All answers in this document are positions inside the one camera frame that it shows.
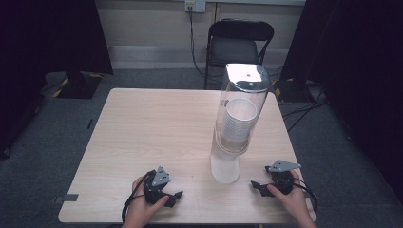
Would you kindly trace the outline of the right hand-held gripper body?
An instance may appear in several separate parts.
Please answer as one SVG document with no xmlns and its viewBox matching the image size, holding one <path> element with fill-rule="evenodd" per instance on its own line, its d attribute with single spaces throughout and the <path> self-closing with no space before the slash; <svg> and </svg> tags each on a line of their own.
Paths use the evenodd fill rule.
<svg viewBox="0 0 403 228">
<path fill-rule="evenodd" d="M 271 175 L 273 184 L 284 195 L 288 195 L 294 184 L 294 177 L 291 171 L 299 169 L 301 165 L 299 163 L 293 163 L 289 161 L 277 160 L 272 165 L 267 165 L 265 170 Z"/>
</svg>

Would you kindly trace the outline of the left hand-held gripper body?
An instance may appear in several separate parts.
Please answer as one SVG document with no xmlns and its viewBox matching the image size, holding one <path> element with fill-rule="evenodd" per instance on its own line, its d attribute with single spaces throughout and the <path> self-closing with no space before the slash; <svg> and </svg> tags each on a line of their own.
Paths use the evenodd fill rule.
<svg viewBox="0 0 403 228">
<path fill-rule="evenodd" d="M 171 182 L 170 176 L 162 166 L 159 166 L 156 170 L 149 171 L 144 181 L 146 201 L 150 204 L 155 204 L 164 196 L 163 189 L 169 182 Z"/>
</svg>

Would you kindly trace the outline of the person's left hand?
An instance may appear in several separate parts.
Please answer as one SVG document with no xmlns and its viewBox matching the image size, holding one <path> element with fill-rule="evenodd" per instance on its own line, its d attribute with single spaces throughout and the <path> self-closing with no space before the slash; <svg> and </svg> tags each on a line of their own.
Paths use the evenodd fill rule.
<svg viewBox="0 0 403 228">
<path fill-rule="evenodd" d="M 157 213 L 169 199 L 168 196 L 160 198 L 155 204 L 148 204 L 143 197 L 144 188 L 142 185 L 136 192 L 137 198 L 134 199 L 129 206 L 126 218 L 142 218 L 151 221 L 155 213 Z"/>
</svg>

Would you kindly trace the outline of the person's right hand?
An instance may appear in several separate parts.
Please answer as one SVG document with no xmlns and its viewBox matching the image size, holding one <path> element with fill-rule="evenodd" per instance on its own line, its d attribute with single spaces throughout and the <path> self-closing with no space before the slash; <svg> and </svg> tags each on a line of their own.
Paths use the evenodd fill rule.
<svg viewBox="0 0 403 228">
<path fill-rule="evenodd" d="M 267 189 L 282 203 L 286 211 L 297 221 L 303 222 L 310 219 L 310 213 L 306 205 L 304 194 L 300 188 L 299 175 L 295 171 L 291 171 L 294 178 L 294 185 L 292 191 L 288 195 L 281 193 L 273 184 L 269 184 Z"/>
</svg>

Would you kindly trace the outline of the stack of white paper cups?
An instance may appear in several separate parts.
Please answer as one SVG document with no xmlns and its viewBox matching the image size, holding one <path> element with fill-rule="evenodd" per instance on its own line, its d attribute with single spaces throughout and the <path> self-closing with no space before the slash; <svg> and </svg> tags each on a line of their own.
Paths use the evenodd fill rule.
<svg viewBox="0 0 403 228">
<path fill-rule="evenodd" d="M 222 136 L 229 142 L 246 141 L 257 115 L 257 108 L 251 101 L 244 98 L 230 100 L 225 107 Z"/>
</svg>

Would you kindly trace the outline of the grey tape strip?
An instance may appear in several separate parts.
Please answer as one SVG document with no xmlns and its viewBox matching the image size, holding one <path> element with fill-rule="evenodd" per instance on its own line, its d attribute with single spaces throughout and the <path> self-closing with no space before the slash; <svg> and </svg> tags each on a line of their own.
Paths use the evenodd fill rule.
<svg viewBox="0 0 403 228">
<path fill-rule="evenodd" d="M 57 196 L 54 202 L 57 204 L 63 204 L 66 201 L 76 201 L 78 199 L 78 194 L 65 194 L 63 196 Z"/>
</svg>

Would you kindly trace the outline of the clear tube cup dispenser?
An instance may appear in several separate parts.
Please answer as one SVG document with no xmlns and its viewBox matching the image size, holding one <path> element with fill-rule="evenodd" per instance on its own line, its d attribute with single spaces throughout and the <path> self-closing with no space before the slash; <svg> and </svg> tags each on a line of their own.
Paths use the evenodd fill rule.
<svg viewBox="0 0 403 228">
<path fill-rule="evenodd" d="M 214 138 L 210 153 L 211 172 L 221 183 L 232 183 L 240 176 L 239 156 L 245 153 L 269 92 L 270 80 L 266 68 L 253 64 L 227 64 L 221 87 Z M 244 142 L 229 142 L 221 134 L 226 104 L 233 99 L 244 98 L 257 108 L 258 115 Z"/>
</svg>

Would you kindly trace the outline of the black stand base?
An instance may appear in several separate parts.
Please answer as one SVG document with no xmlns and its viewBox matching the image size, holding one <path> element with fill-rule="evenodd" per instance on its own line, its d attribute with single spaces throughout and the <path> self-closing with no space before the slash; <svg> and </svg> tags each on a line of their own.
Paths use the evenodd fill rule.
<svg viewBox="0 0 403 228">
<path fill-rule="evenodd" d="M 90 100 L 103 79 L 102 74 L 82 71 L 67 71 L 66 76 L 54 98 Z"/>
</svg>

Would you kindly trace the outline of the black curtain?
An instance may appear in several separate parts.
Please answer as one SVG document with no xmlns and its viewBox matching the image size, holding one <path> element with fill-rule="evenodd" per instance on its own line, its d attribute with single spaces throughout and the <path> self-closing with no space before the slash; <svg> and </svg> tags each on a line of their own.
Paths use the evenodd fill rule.
<svg viewBox="0 0 403 228">
<path fill-rule="evenodd" d="M 305 0 L 281 77 L 323 84 L 403 202 L 403 0 Z"/>
<path fill-rule="evenodd" d="M 0 0 L 0 159 L 67 71 L 113 72 L 95 0 Z"/>
</svg>

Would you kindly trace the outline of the black folding chair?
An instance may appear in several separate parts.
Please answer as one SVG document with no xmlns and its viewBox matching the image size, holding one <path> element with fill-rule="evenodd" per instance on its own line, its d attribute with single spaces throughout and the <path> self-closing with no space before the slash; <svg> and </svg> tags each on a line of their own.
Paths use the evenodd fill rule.
<svg viewBox="0 0 403 228">
<path fill-rule="evenodd" d="M 232 63 L 261 65 L 274 34 L 274 28 L 263 21 L 221 19 L 213 23 L 207 36 L 203 88 L 207 89 L 211 78 L 210 67 L 225 68 Z"/>
</svg>

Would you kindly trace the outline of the white wall socket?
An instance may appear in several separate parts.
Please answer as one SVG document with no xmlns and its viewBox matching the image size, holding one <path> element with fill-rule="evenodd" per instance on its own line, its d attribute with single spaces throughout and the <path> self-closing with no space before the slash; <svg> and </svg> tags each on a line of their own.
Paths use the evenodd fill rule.
<svg viewBox="0 0 403 228">
<path fill-rule="evenodd" d="M 184 9 L 187 12 L 205 13 L 206 2 L 204 0 L 185 0 Z"/>
</svg>

